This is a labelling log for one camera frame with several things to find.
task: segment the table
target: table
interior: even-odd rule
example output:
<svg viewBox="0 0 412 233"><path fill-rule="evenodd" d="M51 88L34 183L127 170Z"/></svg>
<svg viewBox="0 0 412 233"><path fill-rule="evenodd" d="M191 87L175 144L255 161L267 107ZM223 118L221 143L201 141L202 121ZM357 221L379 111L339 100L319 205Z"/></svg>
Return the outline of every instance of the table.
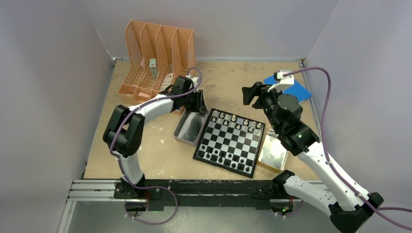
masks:
<svg viewBox="0 0 412 233"><path fill-rule="evenodd" d="M242 104L241 88L243 86L250 87L256 81L262 81L279 69L299 69L297 62L197 62L196 66L203 73L200 89L204 91L208 109L221 109L238 116L265 122L267 126L265 134L269 129L269 121L262 110L255 110L250 105L244 106ZM110 155L107 144L103 142L102 137L113 109L122 104L117 91L129 68L128 61L116 63L93 139L84 178L118 179L121 176L117 161ZM295 80L305 86L301 74L296 74ZM301 105L303 106L302 121L318 132L310 102L305 101ZM145 126L138 157L141 169L147 179L249 179L225 169L193 160L195 147L177 142L173 137L180 117L179 115L166 114ZM305 180L319 179L307 165L292 155L289 155L285 169L293 171ZM253 180L271 180L275 176L275 172L256 166Z"/></svg>

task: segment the blue book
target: blue book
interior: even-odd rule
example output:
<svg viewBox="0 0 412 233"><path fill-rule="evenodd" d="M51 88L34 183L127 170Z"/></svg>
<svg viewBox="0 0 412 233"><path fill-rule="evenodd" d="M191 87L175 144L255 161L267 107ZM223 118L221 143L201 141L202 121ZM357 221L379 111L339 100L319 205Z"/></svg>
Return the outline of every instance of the blue book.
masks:
<svg viewBox="0 0 412 233"><path fill-rule="evenodd" d="M275 77L272 75L268 77L267 79L264 79L263 83L267 85L273 85L276 83ZM296 96L299 103L312 97L312 93L310 93L306 88L304 88L297 81L295 81L293 86L286 89L283 93Z"/></svg>

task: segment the wall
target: wall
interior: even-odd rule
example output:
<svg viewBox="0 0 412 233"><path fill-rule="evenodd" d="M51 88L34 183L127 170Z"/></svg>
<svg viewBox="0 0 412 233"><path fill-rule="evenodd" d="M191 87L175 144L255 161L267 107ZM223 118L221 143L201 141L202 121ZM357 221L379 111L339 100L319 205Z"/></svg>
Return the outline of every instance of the wall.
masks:
<svg viewBox="0 0 412 233"><path fill-rule="evenodd" d="M306 57L337 0L83 0L111 56L130 20L193 29L198 59Z"/></svg>
<svg viewBox="0 0 412 233"><path fill-rule="evenodd" d="M2 0L0 54L0 232L56 232L111 59L80 0Z"/></svg>
<svg viewBox="0 0 412 233"><path fill-rule="evenodd" d="M331 154L360 184L378 191L385 206L412 207L410 12L408 0L340 0L305 64L326 68L332 78L326 114ZM326 78L319 71L307 76L320 117ZM378 232L401 232L378 218L372 220ZM365 232L373 231L365 226Z"/></svg>

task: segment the gray floor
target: gray floor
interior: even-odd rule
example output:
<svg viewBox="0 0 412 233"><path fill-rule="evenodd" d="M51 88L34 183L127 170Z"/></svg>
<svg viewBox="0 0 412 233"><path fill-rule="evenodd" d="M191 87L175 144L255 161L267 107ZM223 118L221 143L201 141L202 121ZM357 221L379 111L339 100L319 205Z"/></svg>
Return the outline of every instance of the gray floor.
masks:
<svg viewBox="0 0 412 233"><path fill-rule="evenodd" d="M140 218L162 221L173 212L143 213ZM179 207L174 219L160 226L149 226L124 217L123 202L77 202L70 233L338 233L329 218L304 204L299 213L282 220L271 211L254 208Z"/></svg>

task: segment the small box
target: small box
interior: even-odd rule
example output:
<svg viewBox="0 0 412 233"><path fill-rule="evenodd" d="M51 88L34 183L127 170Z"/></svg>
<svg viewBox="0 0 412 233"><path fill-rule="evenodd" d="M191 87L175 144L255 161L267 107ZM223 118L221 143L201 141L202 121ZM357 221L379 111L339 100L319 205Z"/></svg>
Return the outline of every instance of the small box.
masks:
<svg viewBox="0 0 412 233"><path fill-rule="evenodd" d="M150 72L152 73L153 78L155 79L157 77L157 63L156 63L156 58L152 58L149 61L149 68Z"/></svg>

